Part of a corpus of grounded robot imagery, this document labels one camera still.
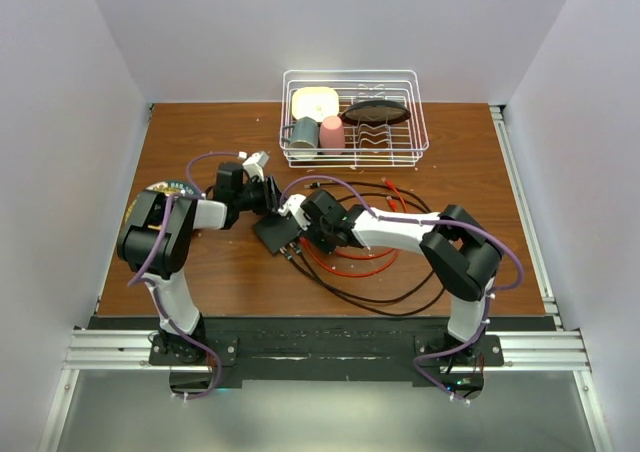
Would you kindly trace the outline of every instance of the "white wall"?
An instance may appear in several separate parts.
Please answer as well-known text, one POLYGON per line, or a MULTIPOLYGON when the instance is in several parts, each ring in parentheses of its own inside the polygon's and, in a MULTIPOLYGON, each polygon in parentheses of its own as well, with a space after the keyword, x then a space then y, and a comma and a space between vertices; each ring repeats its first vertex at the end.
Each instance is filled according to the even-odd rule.
POLYGON ((95 304, 144 103, 94 0, 0 0, 0 450, 34 450, 95 304))
POLYGON ((565 0, 96 0, 151 101, 280 100, 293 68, 410 68, 505 103, 565 0))
POLYGON ((560 312, 617 449, 638 450, 640 0, 567 0, 507 107, 560 312))

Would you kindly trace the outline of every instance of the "gray floor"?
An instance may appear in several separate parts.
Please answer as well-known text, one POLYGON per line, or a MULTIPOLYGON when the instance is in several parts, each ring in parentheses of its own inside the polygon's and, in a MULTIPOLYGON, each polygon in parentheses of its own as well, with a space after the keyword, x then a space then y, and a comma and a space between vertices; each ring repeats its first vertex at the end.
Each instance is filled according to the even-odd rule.
POLYGON ((567 373, 494 372, 467 408, 404 383, 245 382, 190 401, 167 372, 82 372, 60 451, 594 450, 567 373))

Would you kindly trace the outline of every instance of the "metal strip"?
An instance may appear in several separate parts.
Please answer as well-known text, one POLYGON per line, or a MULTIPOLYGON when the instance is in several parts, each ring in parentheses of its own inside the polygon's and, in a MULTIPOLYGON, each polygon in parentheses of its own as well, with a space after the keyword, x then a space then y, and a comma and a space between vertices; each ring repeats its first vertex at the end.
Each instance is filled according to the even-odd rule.
POLYGON ((584 415, 591 430, 591 437, 597 452, 611 452, 614 450, 611 436, 607 430, 604 413, 600 407, 600 402, 593 386, 593 379, 590 372, 574 372, 578 394, 584 409, 584 415))
POLYGON ((71 399, 78 382, 79 370, 63 370, 58 382, 56 394, 44 426, 38 452, 55 452, 60 443, 62 429, 67 420, 71 399))
MULTIPOLYGON (((153 331, 78 330, 64 362, 73 370, 206 371, 205 366, 151 366, 148 358, 153 331)), ((500 371, 585 371, 589 362, 579 332, 491 332, 500 337, 504 367, 500 371)))
POLYGON ((516 199, 516 206, 518 207, 518 213, 520 214, 520 221, 524 230, 525 238, 527 239, 527 246, 529 247, 529 253, 533 262, 533 270, 535 271, 538 284, 540 286, 540 293, 543 297, 553 297, 553 291, 551 290, 551 283, 547 275, 547 269, 544 266, 544 260, 542 259, 542 253, 540 252, 540 244, 536 231, 533 227, 533 220, 531 219, 531 213, 529 212, 529 205, 527 204, 527 198, 520 181, 520 175, 518 174, 518 168, 516 167, 515 158, 513 156, 513 150, 509 142, 509 134, 500 112, 499 107, 490 107, 491 116, 493 118, 493 125, 496 129, 498 136, 498 142, 500 143, 500 149, 502 150, 502 156, 504 163, 507 167, 507 174, 509 175, 509 181, 513 189, 513 196, 516 199))

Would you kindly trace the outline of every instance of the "brown wooden tabletop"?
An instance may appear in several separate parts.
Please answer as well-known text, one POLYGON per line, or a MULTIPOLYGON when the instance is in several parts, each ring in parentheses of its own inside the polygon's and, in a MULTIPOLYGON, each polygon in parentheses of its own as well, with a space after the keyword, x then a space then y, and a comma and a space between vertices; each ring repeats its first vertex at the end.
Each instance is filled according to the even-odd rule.
MULTIPOLYGON (((485 229, 510 246, 524 264, 524 284, 517 290, 501 293, 491 309, 492 315, 544 314, 487 105, 424 104, 424 112, 431 145, 416 168, 316 169, 309 173, 329 173, 345 180, 375 183, 382 183, 382 177, 387 177, 397 187, 413 190, 435 211, 447 204, 463 206, 485 229)), ((292 169, 287 165, 277 141, 279 123, 278 103, 158 104, 129 202, 150 184, 185 180, 187 162, 211 150, 267 151, 271 159, 266 171, 276 176, 281 187, 308 175, 312 166, 292 169)), ((202 188, 213 182, 219 162, 219 159, 205 159, 195 166, 194 179, 202 188)), ((336 197, 348 195, 337 187, 329 190, 336 197)), ((381 192, 364 187, 360 190, 381 192)), ((388 207, 384 198, 373 198, 370 203, 388 207)), ((303 277, 282 256, 272 257, 251 229, 256 221, 255 215, 245 212, 231 230, 194 234, 185 273, 193 300, 203 314, 370 315, 303 277)), ((367 253, 358 249, 349 252, 367 253)), ((330 267, 347 273, 374 270, 387 259, 388 256, 373 261, 325 257, 330 267)), ((408 252, 401 252, 391 267, 368 278, 338 277, 319 267, 316 269, 331 284, 371 298, 399 296, 430 271, 424 257, 408 252)), ((127 287, 131 277, 128 266, 114 254, 98 310, 100 316, 156 314, 144 286, 127 287)), ((503 260, 498 282, 507 283, 514 277, 515 268, 508 259, 503 260)), ((434 279, 402 304, 387 306, 385 310, 404 312, 418 308, 429 302, 439 288, 434 279)), ((446 295, 423 314, 448 315, 446 295)))

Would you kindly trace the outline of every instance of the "dish rack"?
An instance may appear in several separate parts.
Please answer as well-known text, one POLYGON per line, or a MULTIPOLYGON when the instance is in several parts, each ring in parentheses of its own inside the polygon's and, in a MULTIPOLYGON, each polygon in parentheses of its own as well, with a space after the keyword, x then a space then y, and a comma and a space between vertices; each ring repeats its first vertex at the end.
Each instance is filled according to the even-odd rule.
POLYGON ((429 147, 427 128, 418 88, 418 77, 411 70, 289 70, 282 80, 280 148, 290 167, 409 167, 422 158, 429 147), (299 159, 291 152, 309 152, 288 146, 295 123, 291 98, 303 87, 326 86, 340 97, 340 113, 350 105, 370 99, 393 100, 411 112, 406 122, 369 127, 344 124, 345 148, 317 149, 312 159, 299 159))

